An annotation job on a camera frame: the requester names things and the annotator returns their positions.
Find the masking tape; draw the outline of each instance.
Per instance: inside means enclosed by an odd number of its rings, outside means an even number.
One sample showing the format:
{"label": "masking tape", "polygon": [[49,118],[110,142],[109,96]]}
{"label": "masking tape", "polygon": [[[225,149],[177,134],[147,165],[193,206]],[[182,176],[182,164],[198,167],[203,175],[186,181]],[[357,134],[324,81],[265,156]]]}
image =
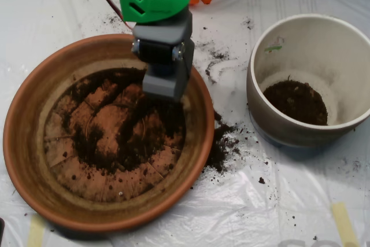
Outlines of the masking tape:
{"label": "masking tape", "polygon": [[44,236],[45,221],[38,214],[32,215],[27,247],[41,247]]}
{"label": "masking tape", "polygon": [[352,229],[346,206],[343,202],[331,205],[336,228],[341,236],[343,247],[360,247],[357,237]]}

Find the white table surface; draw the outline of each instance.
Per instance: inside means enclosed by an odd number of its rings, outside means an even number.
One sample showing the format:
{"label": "white table surface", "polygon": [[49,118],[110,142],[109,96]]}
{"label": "white table surface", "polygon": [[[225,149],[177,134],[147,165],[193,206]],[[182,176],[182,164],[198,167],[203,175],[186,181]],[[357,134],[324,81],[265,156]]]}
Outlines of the white table surface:
{"label": "white table surface", "polygon": [[[105,0],[0,0],[0,4],[1,127],[20,84],[47,56],[83,38],[129,32],[118,19],[110,22],[115,14]],[[263,30],[292,14],[330,14],[370,36],[370,0],[213,0],[191,11],[194,65],[224,121],[244,128],[230,135],[240,140],[242,155],[227,157],[223,176],[206,169],[194,189],[155,221],[99,242],[67,239],[47,223],[38,227],[40,238],[30,242],[36,213],[14,191],[0,155],[0,217],[6,222],[2,247],[342,246],[331,213],[336,202],[345,203],[360,245],[367,245],[370,121],[322,148],[275,148],[253,133],[246,68]],[[214,59],[212,51],[226,54],[226,59]],[[210,63],[214,84],[205,73]],[[213,177],[219,182],[211,181]],[[258,183],[260,177],[266,184]]]}

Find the soil in pot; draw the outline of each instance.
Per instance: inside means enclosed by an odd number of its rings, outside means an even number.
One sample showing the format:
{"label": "soil in pot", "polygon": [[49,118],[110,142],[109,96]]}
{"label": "soil in pot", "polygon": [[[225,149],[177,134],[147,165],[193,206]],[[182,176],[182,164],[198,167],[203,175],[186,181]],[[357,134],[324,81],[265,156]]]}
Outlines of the soil in pot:
{"label": "soil in pot", "polygon": [[144,74],[133,68],[94,73],[55,104],[44,147],[67,190],[93,201],[127,200],[174,169],[186,136],[183,107],[146,97]]}
{"label": "soil in pot", "polygon": [[264,95],[274,107],[295,120],[317,126],[327,125],[325,103],[308,83],[285,80],[268,87]]}

